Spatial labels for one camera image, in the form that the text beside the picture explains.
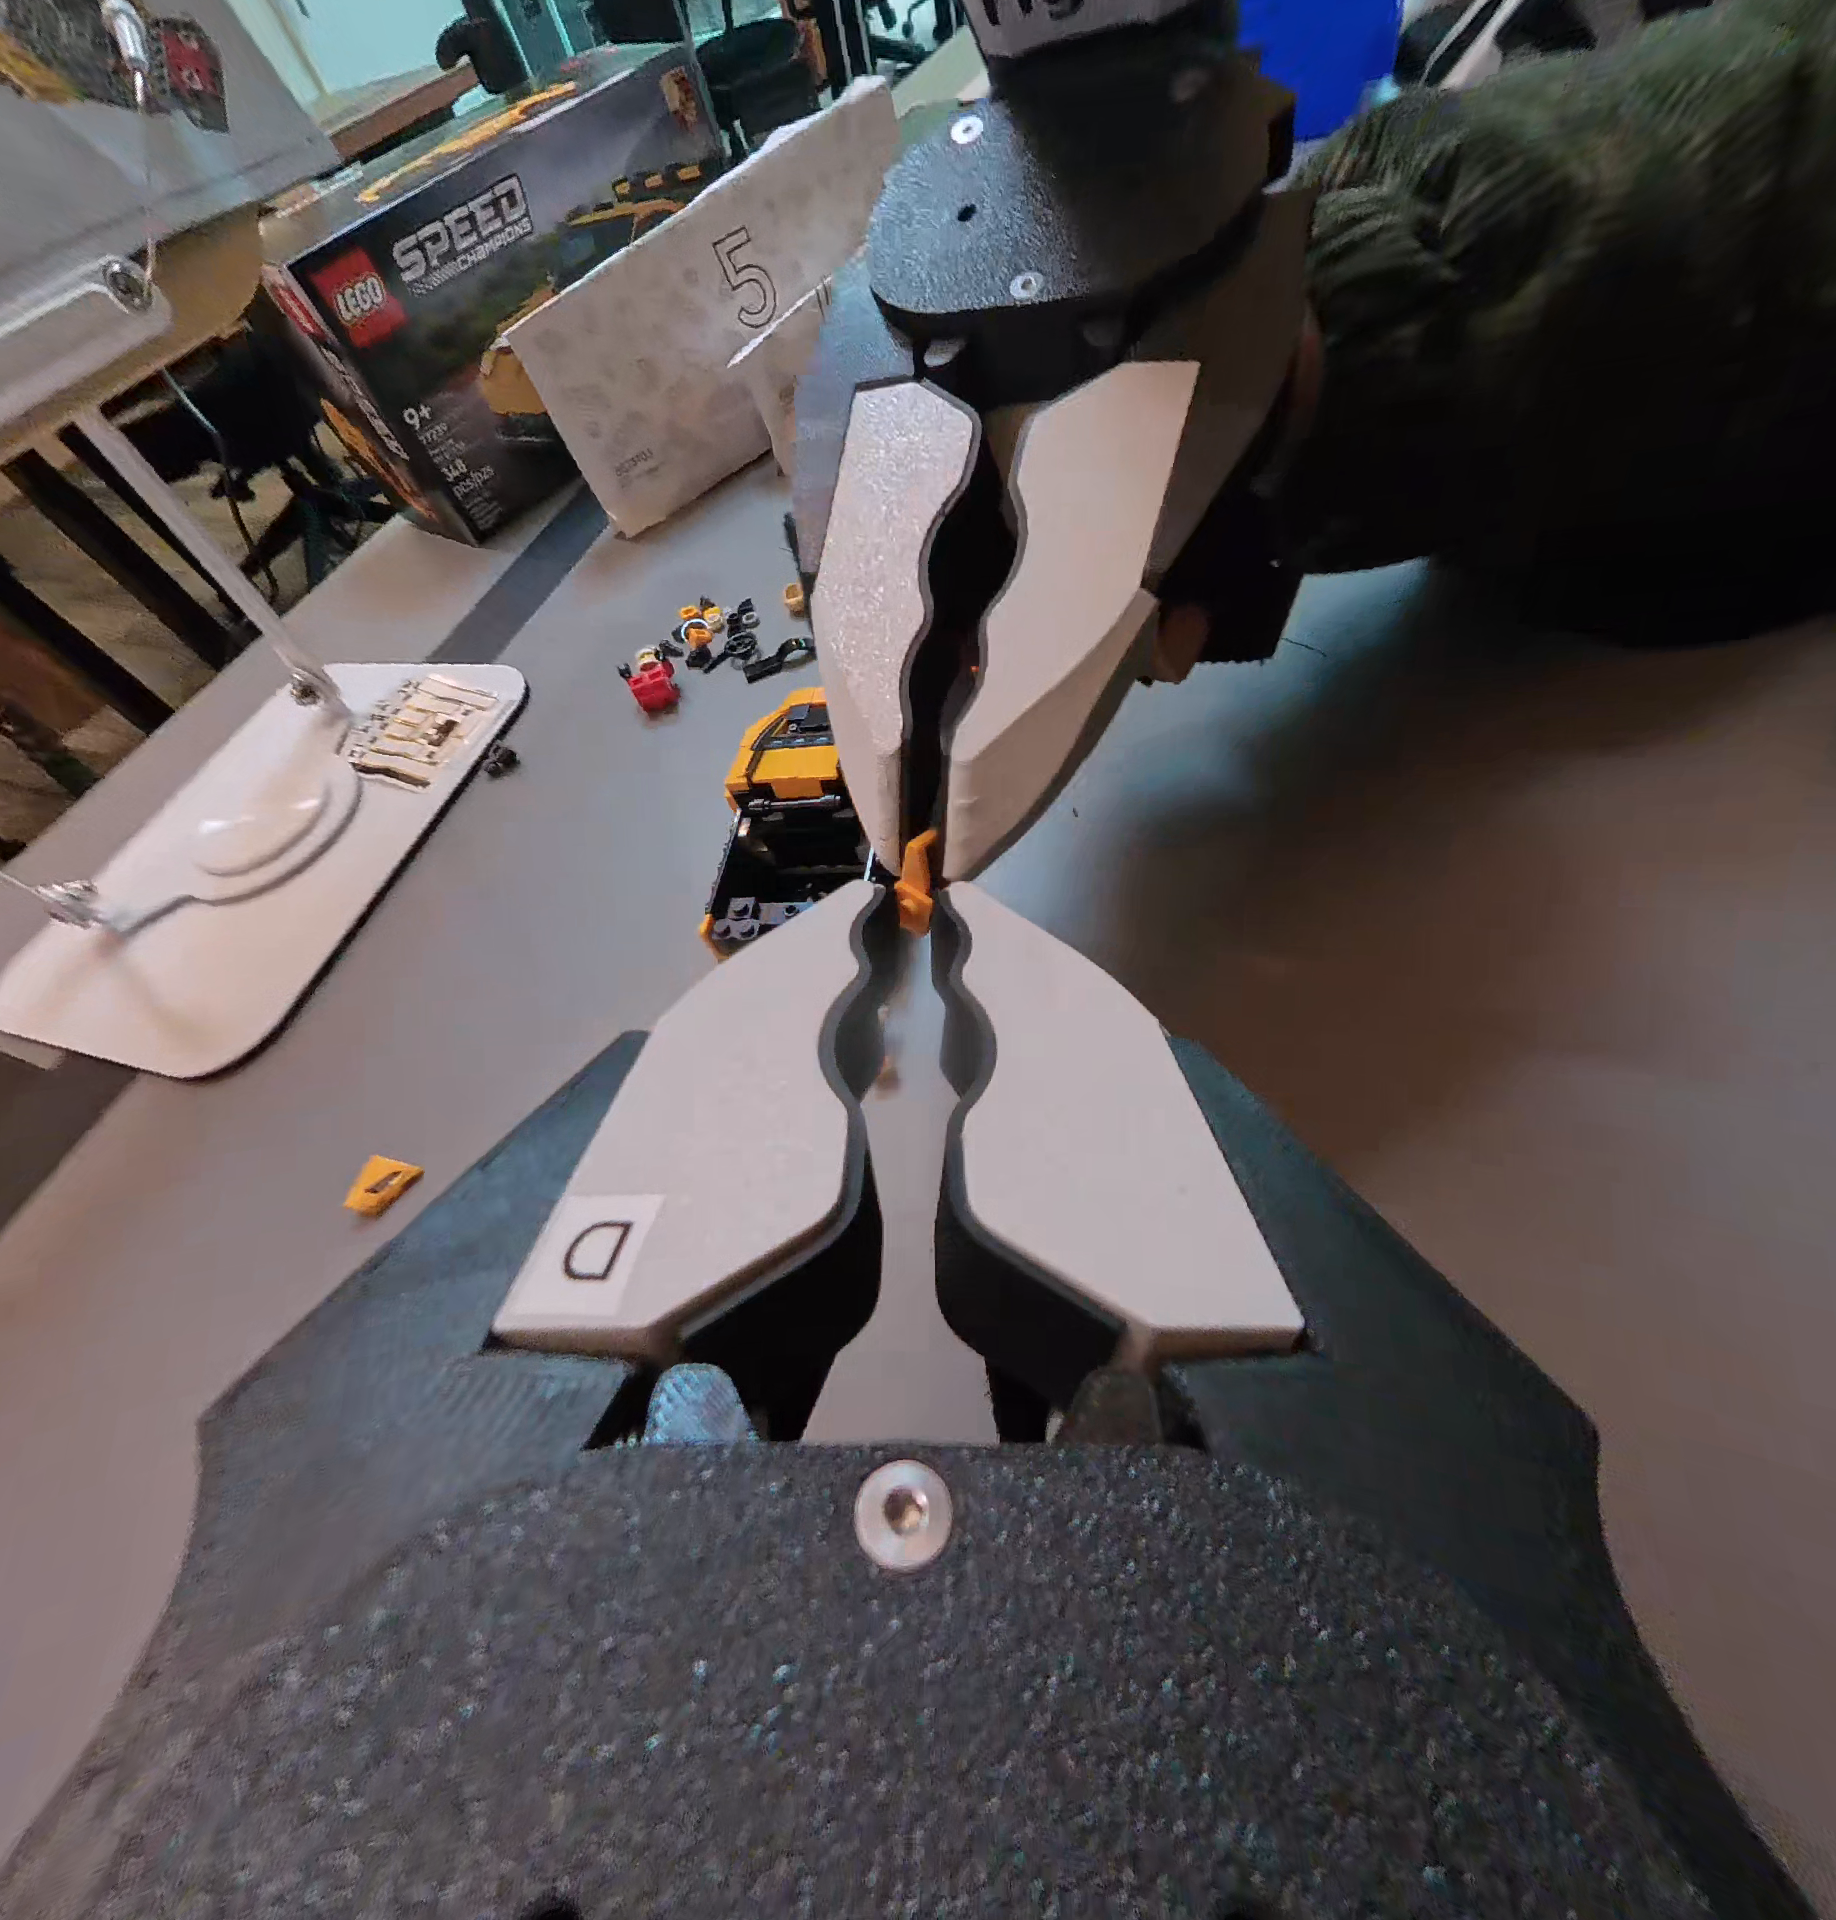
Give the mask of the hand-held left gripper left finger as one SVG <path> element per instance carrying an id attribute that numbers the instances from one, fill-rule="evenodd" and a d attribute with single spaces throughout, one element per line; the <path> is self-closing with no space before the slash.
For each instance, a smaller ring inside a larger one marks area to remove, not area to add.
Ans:
<path id="1" fill-rule="evenodd" d="M 718 964 L 643 1042 L 491 1334 L 744 1384 L 822 1374 L 871 1316 L 882 1222 L 861 1088 L 882 886 Z"/>

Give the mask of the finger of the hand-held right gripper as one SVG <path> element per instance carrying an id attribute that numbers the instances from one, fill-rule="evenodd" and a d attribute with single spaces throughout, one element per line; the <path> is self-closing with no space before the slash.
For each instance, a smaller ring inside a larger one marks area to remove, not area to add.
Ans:
<path id="1" fill-rule="evenodd" d="M 1157 603 L 1143 585 L 1195 361 L 1127 361 L 1026 421 L 1018 548 L 978 626 L 978 682 L 944 781 L 940 877 L 977 879 L 1041 816 L 1123 702 Z"/>
<path id="2" fill-rule="evenodd" d="M 930 381 L 852 396 L 809 613 L 842 781 L 888 873 L 942 804 L 946 711 L 993 528 L 981 463 L 978 414 Z"/>

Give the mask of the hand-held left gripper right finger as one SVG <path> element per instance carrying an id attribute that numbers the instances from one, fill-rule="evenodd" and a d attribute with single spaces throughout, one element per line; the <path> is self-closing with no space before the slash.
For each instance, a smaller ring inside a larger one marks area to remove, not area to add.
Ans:
<path id="1" fill-rule="evenodd" d="M 934 932 L 954 1331 L 991 1366 L 1294 1350 L 1305 1313 L 1157 1017 L 978 886 L 944 890 Z"/>

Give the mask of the yellow black lego car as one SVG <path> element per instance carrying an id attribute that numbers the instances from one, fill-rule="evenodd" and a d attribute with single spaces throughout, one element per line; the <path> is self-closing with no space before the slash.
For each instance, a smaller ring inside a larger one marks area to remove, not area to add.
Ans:
<path id="1" fill-rule="evenodd" d="M 842 779 L 822 690 L 789 697 L 746 731 L 724 798 L 733 831 L 698 926 L 718 963 L 850 882 L 891 890 Z"/>

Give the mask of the lego sticker sheet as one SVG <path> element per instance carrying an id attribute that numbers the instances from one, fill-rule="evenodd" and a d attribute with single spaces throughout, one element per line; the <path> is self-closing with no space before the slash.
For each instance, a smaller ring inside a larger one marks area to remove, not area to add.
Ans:
<path id="1" fill-rule="evenodd" d="M 425 792 L 491 737 L 495 692 L 451 676 L 420 676 L 384 694 L 347 736 L 345 759 L 359 779 Z"/>

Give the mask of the lego set box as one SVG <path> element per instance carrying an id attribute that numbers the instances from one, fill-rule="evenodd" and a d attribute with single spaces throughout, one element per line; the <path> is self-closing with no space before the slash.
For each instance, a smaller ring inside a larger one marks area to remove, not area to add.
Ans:
<path id="1" fill-rule="evenodd" d="M 316 416 L 422 530 L 477 545 L 570 480 L 506 334 L 724 170 L 689 45 L 601 45 L 266 228 Z"/>

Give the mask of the lego instruction booklet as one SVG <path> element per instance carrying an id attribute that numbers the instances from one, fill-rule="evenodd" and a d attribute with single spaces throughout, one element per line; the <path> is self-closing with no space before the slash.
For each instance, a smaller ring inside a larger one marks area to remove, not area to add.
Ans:
<path id="1" fill-rule="evenodd" d="M 0 322 L 333 165 L 231 4 L 0 2 Z"/>

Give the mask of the small white paper bag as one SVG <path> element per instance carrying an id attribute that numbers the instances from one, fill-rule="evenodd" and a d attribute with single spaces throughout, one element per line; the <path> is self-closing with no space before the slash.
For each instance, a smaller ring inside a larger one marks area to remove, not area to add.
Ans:
<path id="1" fill-rule="evenodd" d="M 785 476 L 795 467 L 795 391 L 809 369 L 830 293 L 834 277 L 815 282 L 728 361 L 728 376 L 759 412 L 773 462 Z"/>

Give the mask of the large white paper bag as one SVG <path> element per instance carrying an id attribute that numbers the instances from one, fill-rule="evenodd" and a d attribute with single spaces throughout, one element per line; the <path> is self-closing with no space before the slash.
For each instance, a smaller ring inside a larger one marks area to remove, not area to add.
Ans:
<path id="1" fill-rule="evenodd" d="M 635 539 L 768 451 L 735 361 L 859 249 L 902 152 L 850 84 L 504 334 L 608 524 Z"/>

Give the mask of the white stand base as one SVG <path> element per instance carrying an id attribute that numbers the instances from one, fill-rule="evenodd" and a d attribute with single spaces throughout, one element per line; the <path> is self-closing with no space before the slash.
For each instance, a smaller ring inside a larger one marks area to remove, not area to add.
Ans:
<path id="1" fill-rule="evenodd" d="M 506 742 L 526 682 L 500 663 L 338 663 L 352 724 L 272 692 L 89 882 L 119 906 L 190 896 L 128 939 L 37 929 L 0 974 L 0 1037 L 206 1080 L 256 1053 Z M 347 736 L 404 680 L 451 676 L 497 694 L 491 737 L 425 792 L 359 779 Z"/>

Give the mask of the bent metal stand rod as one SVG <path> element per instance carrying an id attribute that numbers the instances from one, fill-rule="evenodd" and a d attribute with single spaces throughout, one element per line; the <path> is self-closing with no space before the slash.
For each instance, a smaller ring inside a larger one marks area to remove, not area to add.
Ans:
<path id="1" fill-rule="evenodd" d="M 32 900 L 58 923 L 103 932 L 114 939 L 128 939 L 195 903 L 190 896 L 180 896 L 146 906 L 119 906 L 106 900 L 91 882 L 28 884 L 5 869 L 0 869 L 0 887 Z"/>

